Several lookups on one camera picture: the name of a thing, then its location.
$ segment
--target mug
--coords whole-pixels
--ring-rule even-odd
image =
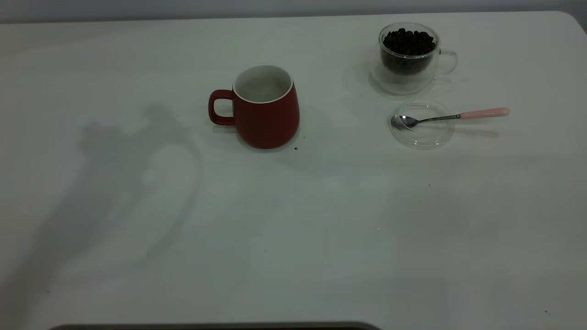
[[[383,44],[383,41],[388,33],[399,29],[426,32],[433,38],[436,46],[423,55],[403,55],[393,52]],[[453,65],[440,75],[452,72],[457,67],[458,61],[455,51],[440,47],[440,37],[434,30],[417,23],[395,23],[384,27],[379,32],[376,54],[371,61],[371,75],[384,90],[395,94],[416,93],[428,86],[437,77],[440,55],[448,55],[454,59]]]
[[[214,111],[217,99],[232,100],[232,117]],[[294,80],[287,71],[272,65],[250,68],[234,80],[232,90],[215,90],[208,101],[210,120],[236,126],[243,140],[256,148],[276,148],[295,135],[299,105]]]

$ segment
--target pink spoon handle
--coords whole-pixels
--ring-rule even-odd
[[[489,118],[489,117],[503,117],[510,114],[510,110],[506,107],[496,107],[495,109],[463,112],[461,119],[475,119],[475,118]]]

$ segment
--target spoon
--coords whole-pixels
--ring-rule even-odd
[[[434,117],[423,120],[417,120],[412,117],[395,115],[392,117],[392,125],[398,129],[411,129],[412,127],[425,122],[435,122],[436,120],[449,120],[449,119],[476,119],[476,118],[489,118],[489,117],[503,117],[510,114],[510,110],[506,107],[497,107],[495,109],[479,110],[463,112],[458,115]]]

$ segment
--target mug rim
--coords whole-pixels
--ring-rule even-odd
[[[266,101],[266,102],[255,102],[255,101],[251,101],[248,100],[244,97],[242,97],[238,92],[237,92],[237,88],[236,88],[236,83],[238,78],[240,78],[244,73],[253,70],[253,69],[259,69],[259,68],[273,68],[273,69],[278,69],[281,70],[283,72],[285,72],[285,74],[288,76],[289,78],[289,88],[287,90],[287,92],[285,92],[283,95],[281,95],[280,97],[274,99],[274,100],[270,100],[270,101]],[[255,65],[255,66],[250,66],[248,68],[246,68],[245,70],[243,70],[241,73],[238,74],[238,76],[234,79],[234,81],[232,82],[232,92],[241,100],[248,102],[248,103],[252,103],[254,105],[267,105],[273,102],[277,102],[281,99],[283,99],[284,97],[288,96],[289,93],[291,92],[292,88],[294,88],[294,79],[292,78],[292,76],[289,74],[289,72],[287,72],[287,70],[285,70],[284,68],[281,68],[277,65],[271,65],[271,64],[267,64],[267,65]]]
[[[383,44],[383,39],[382,39],[383,31],[385,31],[386,29],[388,29],[390,26],[398,25],[398,24],[419,25],[419,26],[421,26],[423,28],[426,28],[426,29],[432,31],[432,33],[434,33],[434,35],[436,36],[436,41],[437,41],[436,47],[433,50],[431,50],[429,53],[422,54],[422,55],[404,55],[404,54],[396,53],[393,50],[385,47],[385,45]],[[423,59],[423,58],[427,58],[429,56],[432,56],[432,54],[434,52],[437,52],[440,49],[440,36],[438,35],[438,33],[436,33],[436,31],[434,31],[434,29],[431,29],[431,28],[429,28],[428,26],[426,26],[424,24],[414,23],[414,22],[397,22],[397,23],[392,23],[390,25],[387,25],[383,29],[381,29],[381,31],[379,31],[379,41],[378,41],[378,43],[379,43],[379,47],[381,49],[383,49],[384,51],[386,51],[387,53],[389,53],[389,54],[391,54],[393,56],[397,56],[397,57],[405,58],[405,59]]]

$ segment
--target glass cup handle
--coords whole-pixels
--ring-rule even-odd
[[[448,70],[446,70],[444,72],[440,72],[438,75],[440,75],[440,76],[448,75],[449,73],[451,73],[452,71],[454,71],[457,68],[457,64],[458,64],[457,52],[455,52],[452,49],[441,48],[439,50],[438,54],[439,55],[448,55],[448,56],[452,56],[454,58],[454,64]]]

